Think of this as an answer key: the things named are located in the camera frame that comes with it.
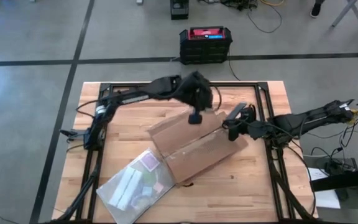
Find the red battery box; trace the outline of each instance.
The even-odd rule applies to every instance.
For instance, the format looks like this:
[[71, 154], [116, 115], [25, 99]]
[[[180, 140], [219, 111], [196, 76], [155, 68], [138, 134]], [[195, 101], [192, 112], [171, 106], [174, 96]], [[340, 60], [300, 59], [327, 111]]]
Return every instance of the red battery box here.
[[225, 27], [192, 27], [180, 33], [180, 62], [222, 63], [227, 60], [231, 32]]

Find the black case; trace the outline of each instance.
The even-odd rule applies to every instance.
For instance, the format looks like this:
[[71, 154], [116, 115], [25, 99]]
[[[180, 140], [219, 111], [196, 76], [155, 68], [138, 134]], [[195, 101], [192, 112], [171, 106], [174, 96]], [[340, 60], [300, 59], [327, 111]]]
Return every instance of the black case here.
[[188, 64], [222, 63], [227, 60], [230, 44], [233, 42], [231, 32], [225, 27], [192, 27], [192, 29], [223, 29], [225, 39], [189, 40], [188, 30], [180, 33], [180, 62]]
[[171, 20], [188, 19], [189, 17], [189, 0], [171, 0]]

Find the yellow cable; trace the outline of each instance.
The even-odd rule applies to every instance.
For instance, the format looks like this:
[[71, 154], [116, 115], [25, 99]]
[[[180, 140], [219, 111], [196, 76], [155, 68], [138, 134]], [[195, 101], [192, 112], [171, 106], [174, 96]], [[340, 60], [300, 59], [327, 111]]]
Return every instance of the yellow cable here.
[[261, 1], [262, 3], [268, 5], [268, 6], [281, 6], [285, 0], [282, 0], [280, 3], [277, 3], [277, 4], [274, 4], [274, 3], [270, 3], [270, 2], [267, 2], [267, 1], [264, 1], [264, 0], [259, 0]]

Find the cardboard flap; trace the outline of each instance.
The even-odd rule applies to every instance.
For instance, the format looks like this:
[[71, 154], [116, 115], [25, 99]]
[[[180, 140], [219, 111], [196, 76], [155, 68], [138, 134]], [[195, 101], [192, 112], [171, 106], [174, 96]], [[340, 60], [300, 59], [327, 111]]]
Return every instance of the cardboard flap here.
[[244, 138], [229, 141], [219, 128], [165, 158], [176, 183], [184, 182], [248, 145]]
[[202, 113], [203, 122], [201, 124], [189, 124], [190, 113], [191, 111], [186, 111], [178, 116], [168, 118], [148, 130], [162, 157], [169, 156], [177, 149], [221, 127], [222, 122], [215, 113]]

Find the blue label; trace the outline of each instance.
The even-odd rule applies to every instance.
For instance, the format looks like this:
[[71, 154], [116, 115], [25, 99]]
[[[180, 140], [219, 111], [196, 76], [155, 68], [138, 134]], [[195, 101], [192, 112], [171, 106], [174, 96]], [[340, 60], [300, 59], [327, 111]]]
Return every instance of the blue label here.
[[209, 39], [222, 39], [223, 36], [222, 35], [211, 35], [208, 37]]

